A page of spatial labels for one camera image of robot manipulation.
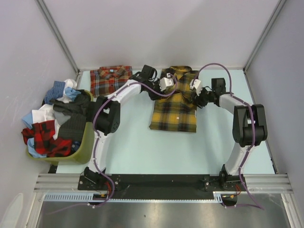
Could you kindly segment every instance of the laundry basket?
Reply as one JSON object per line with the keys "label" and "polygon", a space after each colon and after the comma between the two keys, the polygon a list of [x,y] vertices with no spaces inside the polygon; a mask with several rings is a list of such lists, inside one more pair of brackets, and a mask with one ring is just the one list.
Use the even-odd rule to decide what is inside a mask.
{"label": "laundry basket", "polygon": [[[91,101],[93,101],[93,95],[89,92],[85,92],[90,95]],[[76,164],[86,164],[89,162],[91,155],[92,155],[92,150],[93,150],[93,145],[94,145],[94,130],[93,130],[93,124],[91,122],[86,122],[85,125],[85,131],[84,135],[81,141],[81,145],[79,149],[73,153],[70,156],[67,157],[53,157],[53,158],[34,158],[28,151],[28,147],[26,147],[26,154],[28,157],[30,157],[33,160],[36,161],[45,161],[49,162],[53,165],[58,165],[60,164],[71,164],[71,163],[76,163]]]}

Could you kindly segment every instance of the red plaid shirt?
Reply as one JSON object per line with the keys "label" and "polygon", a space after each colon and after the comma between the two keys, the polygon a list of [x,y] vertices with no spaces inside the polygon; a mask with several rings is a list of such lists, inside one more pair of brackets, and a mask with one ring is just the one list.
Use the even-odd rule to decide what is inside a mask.
{"label": "red plaid shirt", "polygon": [[132,74],[131,66],[107,66],[91,70],[91,93],[94,97],[114,93]]}
{"label": "red plaid shirt", "polygon": [[71,154],[72,140],[57,138],[54,140],[55,121],[49,120],[32,124],[33,128],[22,130],[23,141],[27,145],[28,139],[34,138],[34,149],[47,157],[66,157]]}

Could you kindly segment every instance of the yellow plaid shirt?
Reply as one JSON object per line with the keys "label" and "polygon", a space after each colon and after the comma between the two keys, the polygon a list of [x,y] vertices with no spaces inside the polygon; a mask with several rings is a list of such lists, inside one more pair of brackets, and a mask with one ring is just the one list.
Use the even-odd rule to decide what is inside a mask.
{"label": "yellow plaid shirt", "polygon": [[177,78],[177,90],[172,96],[155,101],[150,129],[196,132],[196,106],[191,98],[195,91],[190,90],[190,81],[197,72],[189,66],[171,66],[161,71],[161,78],[166,77],[167,73]]}

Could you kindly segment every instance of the metal floor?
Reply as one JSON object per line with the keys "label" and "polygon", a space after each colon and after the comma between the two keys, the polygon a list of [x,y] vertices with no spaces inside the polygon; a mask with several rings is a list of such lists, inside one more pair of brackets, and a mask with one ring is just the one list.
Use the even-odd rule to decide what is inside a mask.
{"label": "metal floor", "polygon": [[[44,202],[38,228],[289,228],[280,194],[255,194],[265,207],[224,209],[218,203],[107,203],[100,208]],[[252,203],[240,195],[238,203]]]}

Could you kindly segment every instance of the white cloth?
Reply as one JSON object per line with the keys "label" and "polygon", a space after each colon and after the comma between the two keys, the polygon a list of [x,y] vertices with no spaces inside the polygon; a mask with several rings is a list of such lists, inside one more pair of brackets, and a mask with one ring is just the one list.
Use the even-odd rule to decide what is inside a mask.
{"label": "white cloth", "polygon": [[[71,87],[72,89],[76,89],[77,88],[77,82],[73,79],[67,79],[64,81],[66,83],[65,85],[65,89],[67,87]],[[71,98],[69,98],[66,93],[65,93],[65,89],[63,90],[63,97],[61,98],[57,98],[58,101],[62,101],[63,103],[69,103],[72,101]]]}
{"label": "white cloth", "polygon": [[53,105],[45,104],[38,110],[32,110],[33,115],[33,123],[42,123],[48,120],[55,120],[55,134],[53,135],[53,139],[56,140],[58,138],[60,125],[58,121],[55,119],[55,112],[53,110]]}

